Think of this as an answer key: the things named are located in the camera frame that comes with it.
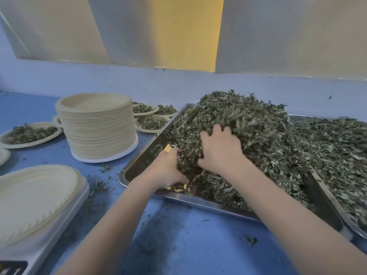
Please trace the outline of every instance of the blue tabletop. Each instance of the blue tabletop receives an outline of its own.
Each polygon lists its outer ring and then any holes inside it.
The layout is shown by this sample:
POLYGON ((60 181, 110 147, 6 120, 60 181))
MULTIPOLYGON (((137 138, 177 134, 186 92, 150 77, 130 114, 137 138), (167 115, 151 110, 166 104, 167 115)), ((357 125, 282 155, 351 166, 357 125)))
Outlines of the blue tabletop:
MULTIPOLYGON (((0 134, 24 123, 51 121, 58 98, 0 92, 0 134)), ((109 187, 91 198, 93 210, 81 208, 49 254, 38 274, 53 274, 71 255, 124 187, 118 172, 151 139, 139 133, 139 145, 126 157, 102 164, 88 164, 71 156, 65 135, 45 144, 11 151, 0 166, 0 175, 41 164, 63 164, 78 169, 91 188, 95 180, 109 187)), ((182 204, 150 199, 119 274, 296 274, 272 234, 261 222, 213 214, 182 204), (256 237, 250 247, 246 237, 256 237)))

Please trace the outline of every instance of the scale control panel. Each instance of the scale control panel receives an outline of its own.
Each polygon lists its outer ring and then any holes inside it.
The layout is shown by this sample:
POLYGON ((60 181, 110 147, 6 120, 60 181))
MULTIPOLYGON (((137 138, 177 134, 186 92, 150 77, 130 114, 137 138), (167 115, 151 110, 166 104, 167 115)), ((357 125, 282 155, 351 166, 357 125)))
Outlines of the scale control panel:
POLYGON ((27 268, 26 261, 2 261, 0 260, 0 275, 21 275, 27 268))

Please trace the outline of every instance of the hand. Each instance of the hand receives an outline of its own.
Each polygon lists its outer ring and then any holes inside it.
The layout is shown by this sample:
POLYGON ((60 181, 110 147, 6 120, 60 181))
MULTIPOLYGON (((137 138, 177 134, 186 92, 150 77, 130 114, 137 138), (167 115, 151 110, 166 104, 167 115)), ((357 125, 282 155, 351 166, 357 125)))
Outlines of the hand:
POLYGON ((221 126, 215 124, 211 136, 202 131, 200 137, 204 159, 199 159, 197 163, 201 168, 225 177, 228 170, 243 164, 244 160, 248 161, 242 153, 240 140, 232 135, 229 126, 222 131, 221 126))
POLYGON ((175 183, 188 184, 188 178, 177 170, 178 151, 178 148, 173 148, 170 152, 161 151, 141 174, 154 190, 167 188, 175 183))

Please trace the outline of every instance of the person's right hand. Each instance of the person's right hand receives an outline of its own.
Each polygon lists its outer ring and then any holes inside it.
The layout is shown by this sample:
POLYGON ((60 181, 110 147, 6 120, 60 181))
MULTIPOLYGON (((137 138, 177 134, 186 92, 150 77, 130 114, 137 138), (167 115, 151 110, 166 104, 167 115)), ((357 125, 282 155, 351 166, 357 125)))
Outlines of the person's right hand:
POLYGON ((222 131, 221 126, 215 124, 211 136, 202 131, 200 137, 204 159, 199 159, 197 163, 201 168, 225 177, 234 166, 248 161, 242 153, 240 140, 232 135, 230 127, 222 131))

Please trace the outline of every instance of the person's right arm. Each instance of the person's right arm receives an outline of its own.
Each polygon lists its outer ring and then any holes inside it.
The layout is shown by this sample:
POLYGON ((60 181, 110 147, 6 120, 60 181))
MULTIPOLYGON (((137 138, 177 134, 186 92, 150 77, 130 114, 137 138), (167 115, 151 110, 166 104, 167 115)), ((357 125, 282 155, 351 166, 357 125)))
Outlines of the person's right arm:
POLYGON ((224 177, 273 233, 302 275, 367 274, 367 256, 319 217, 289 196, 243 154, 226 127, 200 134, 200 167, 224 177))

